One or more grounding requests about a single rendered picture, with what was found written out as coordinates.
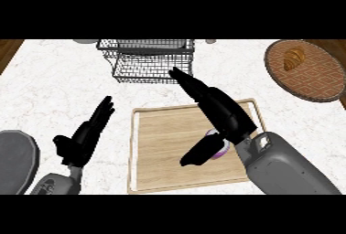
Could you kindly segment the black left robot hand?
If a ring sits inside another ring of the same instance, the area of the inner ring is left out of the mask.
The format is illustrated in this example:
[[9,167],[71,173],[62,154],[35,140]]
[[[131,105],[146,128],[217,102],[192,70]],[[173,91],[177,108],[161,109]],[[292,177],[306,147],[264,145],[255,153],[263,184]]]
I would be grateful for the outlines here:
[[85,166],[114,111],[112,97],[106,96],[90,119],[77,128],[72,137],[57,135],[53,138],[56,154],[62,157],[63,165],[79,168]]

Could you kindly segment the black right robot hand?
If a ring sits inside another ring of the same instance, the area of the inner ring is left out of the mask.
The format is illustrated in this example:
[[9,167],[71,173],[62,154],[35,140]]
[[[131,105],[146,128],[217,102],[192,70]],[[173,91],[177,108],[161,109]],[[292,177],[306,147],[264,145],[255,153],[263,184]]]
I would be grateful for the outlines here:
[[216,87],[208,87],[177,68],[168,71],[168,75],[193,99],[216,129],[216,133],[201,138],[180,159],[182,166],[202,165],[221,150],[224,141],[229,141],[238,150],[248,146],[250,135],[257,130],[257,125],[239,104]]

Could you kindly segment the purple rimmed can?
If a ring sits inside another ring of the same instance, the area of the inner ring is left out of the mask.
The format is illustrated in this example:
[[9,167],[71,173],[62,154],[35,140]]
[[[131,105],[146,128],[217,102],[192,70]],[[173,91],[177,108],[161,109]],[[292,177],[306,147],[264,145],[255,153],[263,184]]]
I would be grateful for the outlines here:
[[[210,129],[207,132],[205,132],[205,136],[207,135],[213,135],[218,133],[216,129]],[[227,152],[227,149],[229,149],[229,141],[226,139],[223,139],[223,148],[217,151],[217,153],[213,155],[211,159],[216,160],[217,158],[220,158],[226,152]]]

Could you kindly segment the pale wooden tray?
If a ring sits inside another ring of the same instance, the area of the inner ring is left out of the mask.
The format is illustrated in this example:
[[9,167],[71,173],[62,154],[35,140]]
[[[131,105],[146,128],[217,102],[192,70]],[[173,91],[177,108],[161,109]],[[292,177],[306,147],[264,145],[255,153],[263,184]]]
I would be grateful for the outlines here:
[[247,180],[233,149],[201,166],[180,165],[183,155],[211,129],[213,125],[195,105],[133,109],[127,179],[131,194]]

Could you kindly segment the dark grey rounded appliance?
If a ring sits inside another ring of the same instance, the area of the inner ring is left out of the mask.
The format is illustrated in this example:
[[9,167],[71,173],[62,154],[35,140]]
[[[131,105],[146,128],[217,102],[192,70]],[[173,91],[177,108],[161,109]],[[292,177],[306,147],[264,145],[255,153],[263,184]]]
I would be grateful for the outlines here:
[[0,195],[22,195],[40,166],[35,139],[19,130],[0,132]]

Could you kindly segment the golden brown croissant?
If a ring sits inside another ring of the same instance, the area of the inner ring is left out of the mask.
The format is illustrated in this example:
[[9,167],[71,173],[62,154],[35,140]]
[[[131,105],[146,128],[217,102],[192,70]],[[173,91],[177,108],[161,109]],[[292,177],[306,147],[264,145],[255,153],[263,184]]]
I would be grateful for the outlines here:
[[284,53],[284,70],[295,69],[306,60],[306,53],[301,47],[291,48]]

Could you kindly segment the round brown patterned placemat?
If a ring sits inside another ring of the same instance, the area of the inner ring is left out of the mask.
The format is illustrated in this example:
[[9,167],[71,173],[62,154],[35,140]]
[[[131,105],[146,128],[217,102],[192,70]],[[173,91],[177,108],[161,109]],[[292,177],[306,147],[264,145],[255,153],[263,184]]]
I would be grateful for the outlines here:
[[[284,69],[285,53],[301,48],[304,61]],[[278,86],[306,101],[329,102],[346,97],[346,69],[332,55],[304,40],[278,40],[263,57],[267,73]]]

